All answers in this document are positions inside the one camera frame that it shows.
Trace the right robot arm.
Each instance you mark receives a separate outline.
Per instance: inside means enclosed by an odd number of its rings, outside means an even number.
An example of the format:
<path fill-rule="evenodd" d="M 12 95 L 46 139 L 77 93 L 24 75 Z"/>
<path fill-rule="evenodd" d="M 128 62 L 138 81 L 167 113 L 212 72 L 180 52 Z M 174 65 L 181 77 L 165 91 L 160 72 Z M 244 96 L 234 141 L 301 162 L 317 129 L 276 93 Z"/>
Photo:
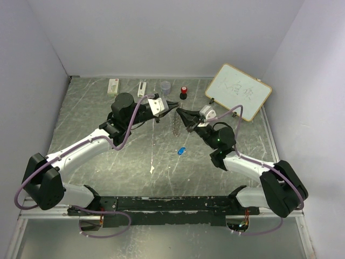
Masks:
<path fill-rule="evenodd" d="M 260 184 L 257 188 L 240 187 L 232 193 L 229 210 L 241 214 L 248 207 L 268 208 L 277 216 L 286 218 L 295 210 L 304 208 L 308 191 L 292 166 L 285 160 L 266 162 L 241 154 L 237 150 L 236 133 L 232 127 L 218 121 L 211 106 L 201 111 L 176 110 L 188 132 L 195 132 L 213 149 L 213 165 L 224 171 L 235 171 Z"/>

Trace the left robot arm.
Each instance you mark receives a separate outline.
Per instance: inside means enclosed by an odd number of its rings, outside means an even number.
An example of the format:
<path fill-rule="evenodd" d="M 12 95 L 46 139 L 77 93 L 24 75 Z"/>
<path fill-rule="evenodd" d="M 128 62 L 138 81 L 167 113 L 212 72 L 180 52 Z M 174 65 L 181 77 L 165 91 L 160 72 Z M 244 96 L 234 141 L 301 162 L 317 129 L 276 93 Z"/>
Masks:
<path fill-rule="evenodd" d="M 20 191 L 24 190 L 35 201 L 35 207 L 42 210 L 62 204 L 78 206 L 87 215 L 95 215 L 101 208 L 99 194 L 86 185 L 65 183 L 62 175 L 103 152 L 122 150 L 133 125 L 149 120 L 159 121 L 178 105 L 178 102 L 167 101 L 157 93 L 145 95 L 138 101 L 130 93 L 118 94 L 106 121 L 87 137 L 47 156 L 37 153 L 30 157 L 22 184 L 15 194 L 15 205 L 26 209 L 18 202 Z"/>

